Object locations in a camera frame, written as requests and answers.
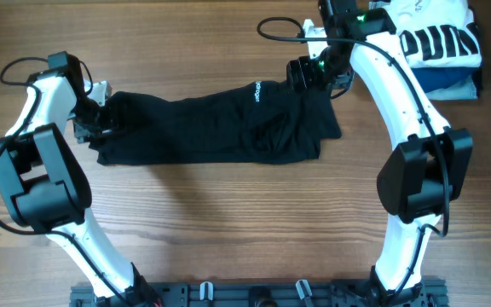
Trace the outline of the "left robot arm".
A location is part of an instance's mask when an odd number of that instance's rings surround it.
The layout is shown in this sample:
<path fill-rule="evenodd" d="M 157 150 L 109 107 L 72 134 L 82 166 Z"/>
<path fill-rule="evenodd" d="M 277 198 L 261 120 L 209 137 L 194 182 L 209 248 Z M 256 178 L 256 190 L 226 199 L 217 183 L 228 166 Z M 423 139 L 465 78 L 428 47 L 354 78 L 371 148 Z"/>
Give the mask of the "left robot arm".
<path fill-rule="evenodd" d="M 0 228 L 43 235 L 60 246 L 92 286 L 96 306 L 160 306 L 161 297 L 114 247 L 95 220 L 87 176 L 64 132 L 79 142 L 120 129 L 107 107 L 107 82 L 95 83 L 83 61 L 62 51 L 21 83 L 26 103 L 0 138 Z"/>

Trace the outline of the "white Puma t-shirt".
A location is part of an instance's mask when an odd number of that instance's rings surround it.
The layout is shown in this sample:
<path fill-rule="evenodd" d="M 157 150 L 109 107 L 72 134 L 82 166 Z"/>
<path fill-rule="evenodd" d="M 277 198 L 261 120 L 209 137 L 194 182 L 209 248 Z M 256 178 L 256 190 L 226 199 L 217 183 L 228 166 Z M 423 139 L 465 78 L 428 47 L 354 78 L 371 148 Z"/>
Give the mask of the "white Puma t-shirt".
<path fill-rule="evenodd" d="M 467 0 L 380 0 L 396 26 L 412 68 L 479 68 L 482 52 L 475 15 Z"/>

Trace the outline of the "light blue folded jeans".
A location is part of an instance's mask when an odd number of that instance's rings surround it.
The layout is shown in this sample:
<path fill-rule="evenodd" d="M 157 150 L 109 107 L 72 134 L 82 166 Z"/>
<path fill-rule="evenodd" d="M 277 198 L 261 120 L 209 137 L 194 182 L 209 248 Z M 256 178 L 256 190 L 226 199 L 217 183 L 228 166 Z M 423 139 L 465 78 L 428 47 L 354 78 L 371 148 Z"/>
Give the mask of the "light blue folded jeans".
<path fill-rule="evenodd" d="M 426 95 L 436 101 L 476 100 L 476 87 L 471 76 L 449 86 L 446 89 L 438 89 L 428 92 Z"/>

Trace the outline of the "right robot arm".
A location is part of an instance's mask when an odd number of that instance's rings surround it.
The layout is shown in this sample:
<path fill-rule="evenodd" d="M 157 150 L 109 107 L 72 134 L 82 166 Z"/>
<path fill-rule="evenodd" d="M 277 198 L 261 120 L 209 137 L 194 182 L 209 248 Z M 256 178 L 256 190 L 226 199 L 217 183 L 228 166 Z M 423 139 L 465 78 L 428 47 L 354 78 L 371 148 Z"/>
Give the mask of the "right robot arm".
<path fill-rule="evenodd" d="M 361 11 L 354 1 L 320 1 L 322 27 L 304 24 L 294 39 L 309 55 L 289 64 L 297 90 L 340 87 L 362 78 L 387 127 L 392 153 L 377 177 L 388 213 L 382 252 L 371 270 L 372 306 L 410 304 L 421 297 L 421 266 L 429 238 L 446 237 L 449 207 L 463 187 L 473 141 L 433 107 L 407 63 L 388 9 Z"/>

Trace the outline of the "dark blue folded garment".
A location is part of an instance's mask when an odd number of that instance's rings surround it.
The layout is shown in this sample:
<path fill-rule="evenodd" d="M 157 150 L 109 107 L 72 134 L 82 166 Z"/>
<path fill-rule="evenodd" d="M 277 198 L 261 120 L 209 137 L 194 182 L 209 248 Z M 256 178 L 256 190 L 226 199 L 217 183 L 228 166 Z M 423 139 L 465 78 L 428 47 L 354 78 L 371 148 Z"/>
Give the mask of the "dark blue folded garment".
<path fill-rule="evenodd" d="M 470 77 L 474 67 L 424 67 L 413 68 L 412 72 L 425 93 L 446 89 Z"/>

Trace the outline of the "black t-shirt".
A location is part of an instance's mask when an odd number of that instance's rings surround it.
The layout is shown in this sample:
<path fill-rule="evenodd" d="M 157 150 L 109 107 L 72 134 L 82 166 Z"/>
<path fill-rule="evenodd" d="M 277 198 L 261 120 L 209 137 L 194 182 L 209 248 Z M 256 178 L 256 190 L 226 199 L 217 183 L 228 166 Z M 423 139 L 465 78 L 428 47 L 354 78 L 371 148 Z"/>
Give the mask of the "black t-shirt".
<path fill-rule="evenodd" d="M 284 165 L 318 159 L 342 135 L 327 91 L 275 81 L 180 101 L 120 91 L 107 106 L 119 131 L 90 142 L 101 165 Z"/>

